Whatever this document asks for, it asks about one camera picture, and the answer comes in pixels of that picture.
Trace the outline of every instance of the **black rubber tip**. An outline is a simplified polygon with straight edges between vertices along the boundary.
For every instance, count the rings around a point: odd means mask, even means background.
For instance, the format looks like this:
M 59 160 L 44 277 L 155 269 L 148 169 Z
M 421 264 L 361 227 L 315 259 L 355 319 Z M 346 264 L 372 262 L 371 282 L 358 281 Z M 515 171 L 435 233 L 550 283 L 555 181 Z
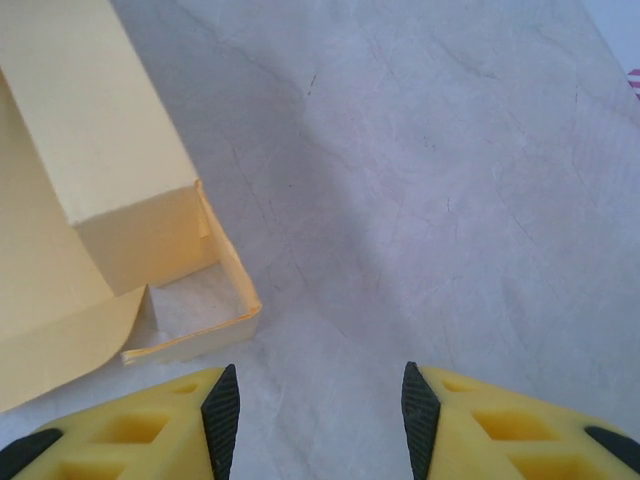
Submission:
M 49 428 L 19 438 L 7 445 L 0 451 L 0 480 L 11 480 L 61 436 L 61 430 Z
M 402 381 L 402 416 L 414 480 L 426 480 L 436 444 L 440 401 L 414 362 Z
M 240 417 L 240 391 L 235 365 L 224 369 L 200 410 L 213 476 L 216 480 L 229 480 Z
M 606 428 L 589 426 L 584 431 L 611 455 L 640 475 L 640 443 Z

